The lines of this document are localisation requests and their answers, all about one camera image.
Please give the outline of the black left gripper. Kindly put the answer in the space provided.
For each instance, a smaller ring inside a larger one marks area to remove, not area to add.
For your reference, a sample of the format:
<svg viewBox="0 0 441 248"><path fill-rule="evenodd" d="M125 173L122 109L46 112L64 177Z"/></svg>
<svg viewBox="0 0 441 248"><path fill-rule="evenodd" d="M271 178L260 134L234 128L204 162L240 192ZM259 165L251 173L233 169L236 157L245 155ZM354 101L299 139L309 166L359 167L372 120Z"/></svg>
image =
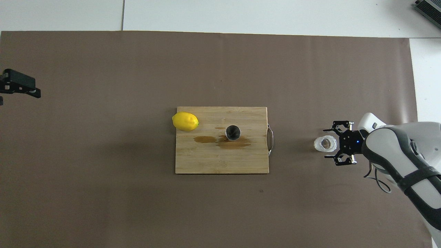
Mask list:
<svg viewBox="0 0 441 248"><path fill-rule="evenodd" d="M27 94L34 98L41 98L41 90L36 89L35 78L13 69L5 69L0 79L0 92L2 94Z"/></svg>

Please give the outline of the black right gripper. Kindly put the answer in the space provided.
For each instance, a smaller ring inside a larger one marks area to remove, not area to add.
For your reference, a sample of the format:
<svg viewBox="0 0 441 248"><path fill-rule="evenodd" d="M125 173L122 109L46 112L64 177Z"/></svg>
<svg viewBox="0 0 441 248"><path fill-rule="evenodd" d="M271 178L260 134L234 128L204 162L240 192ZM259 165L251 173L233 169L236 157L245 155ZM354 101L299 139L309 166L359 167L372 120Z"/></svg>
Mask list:
<svg viewBox="0 0 441 248"><path fill-rule="evenodd" d="M331 128L323 132L340 134L340 152L342 154L325 155L325 158L332 159L336 166L355 165L355 154L362 154L364 138L359 131L352 130L353 121L333 121Z"/></svg>

